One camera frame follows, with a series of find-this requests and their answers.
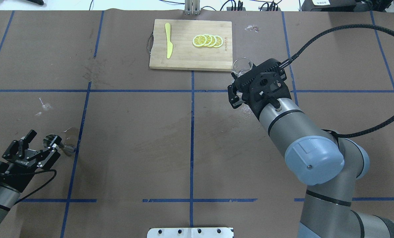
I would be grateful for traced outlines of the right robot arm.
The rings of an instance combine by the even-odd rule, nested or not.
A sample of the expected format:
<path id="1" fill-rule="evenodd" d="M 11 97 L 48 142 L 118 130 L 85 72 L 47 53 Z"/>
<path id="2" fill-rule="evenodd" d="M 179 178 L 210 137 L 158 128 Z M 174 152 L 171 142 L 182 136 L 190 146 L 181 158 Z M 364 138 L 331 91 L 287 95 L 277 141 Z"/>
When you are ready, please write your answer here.
<path id="1" fill-rule="evenodd" d="M 367 152 L 334 131 L 326 131 L 291 99 L 280 62 L 233 66 L 231 106 L 250 107 L 289 170 L 307 185 L 299 238 L 394 238 L 394 221 L 351 209 L 355 182 L 367 174 Z"/>

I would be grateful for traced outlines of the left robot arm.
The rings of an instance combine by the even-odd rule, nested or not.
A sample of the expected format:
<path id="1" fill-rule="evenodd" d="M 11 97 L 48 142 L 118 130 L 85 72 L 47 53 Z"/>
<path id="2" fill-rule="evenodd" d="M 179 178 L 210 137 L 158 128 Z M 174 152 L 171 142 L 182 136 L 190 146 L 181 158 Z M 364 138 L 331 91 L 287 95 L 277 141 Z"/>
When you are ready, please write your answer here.
<path id="1" fill-rule="evenodd" d="M 63 148 L 62 139 L 55 134 L 43 139 L 44 148 L 32 150 L 29 144 L 37 132 L 34 130 L 19 140 L 13 140 L 2 154 L 0 161 L 0 224 L 11 211 L 11 208 L 29 196 L 20 195 L 35 175 L 57 171 L 52 166 L 60 157 L 58 149 Z"/>

